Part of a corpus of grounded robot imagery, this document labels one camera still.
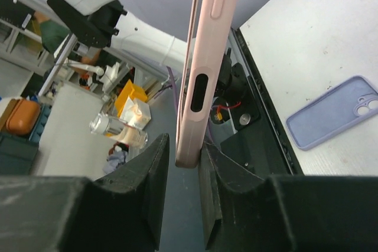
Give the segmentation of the black phone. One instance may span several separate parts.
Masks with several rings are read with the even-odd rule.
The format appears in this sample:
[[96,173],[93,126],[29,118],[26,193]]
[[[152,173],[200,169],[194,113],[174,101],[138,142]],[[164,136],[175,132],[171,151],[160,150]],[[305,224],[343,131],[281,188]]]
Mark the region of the black phone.
[[191,65],[191,59],[193,57],[192,41],[194,38],[198,2],[199,0],[192,0],[192,4],[191,4],[191,14],[190,14],[190,22],[188,26],[188,36],[187,36],[187,48],[186,48],[185,61],[184,61],[184,67],[183,67],[183,74],[181,78],[180,95],[179,95],[179,100],[178,100],[177,130],[176,130],[176,138],[175,138],[176,146],[178,146],[178,143],[180,141],[180,127],[181,127],[181,122],[183,119],[183,110],[184,110],[184,104],[185,104],[184,103],[185,84],[186,84],[187,73]]

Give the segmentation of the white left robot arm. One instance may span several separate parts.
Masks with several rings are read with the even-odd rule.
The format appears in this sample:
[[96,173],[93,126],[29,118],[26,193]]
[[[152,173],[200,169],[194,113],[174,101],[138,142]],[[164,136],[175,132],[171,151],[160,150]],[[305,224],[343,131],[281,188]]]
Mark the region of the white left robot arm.
[[88,47],[125,50],[183,70],[187,43],[143,22],[119,0],[47,0],[47,4]]

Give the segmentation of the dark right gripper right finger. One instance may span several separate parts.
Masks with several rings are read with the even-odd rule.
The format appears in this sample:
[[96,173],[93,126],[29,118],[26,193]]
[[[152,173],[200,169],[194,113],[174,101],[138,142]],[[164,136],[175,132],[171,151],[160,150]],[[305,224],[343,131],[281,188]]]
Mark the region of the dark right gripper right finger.
[[206,142],[198,165],[208,251],[376,251],[377,178],[261,178]]

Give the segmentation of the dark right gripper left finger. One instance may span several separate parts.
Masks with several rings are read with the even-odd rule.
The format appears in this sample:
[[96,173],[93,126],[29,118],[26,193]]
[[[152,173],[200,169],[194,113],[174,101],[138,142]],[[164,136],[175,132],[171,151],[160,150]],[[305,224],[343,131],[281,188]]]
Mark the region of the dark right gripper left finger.
[[92,181],[3,176],[2,251],[157,251],[170,158],[159,135],[142,153]]

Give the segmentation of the lilac phone case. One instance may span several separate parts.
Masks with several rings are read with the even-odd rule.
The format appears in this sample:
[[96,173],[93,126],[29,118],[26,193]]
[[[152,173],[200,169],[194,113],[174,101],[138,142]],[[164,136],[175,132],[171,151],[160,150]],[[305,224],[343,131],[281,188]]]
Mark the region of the lilac phone case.
[[310,150],[377,115],[377,87],[357,75],[328,89],[286,119],[295,145]]

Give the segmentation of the pink phone case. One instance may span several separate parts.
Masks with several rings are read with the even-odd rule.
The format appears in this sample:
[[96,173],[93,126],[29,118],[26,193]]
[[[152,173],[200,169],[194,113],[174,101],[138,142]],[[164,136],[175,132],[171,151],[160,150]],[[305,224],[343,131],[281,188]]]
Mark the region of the pink phone case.
[[237,0],[199,0],[175,164],[195,168]]

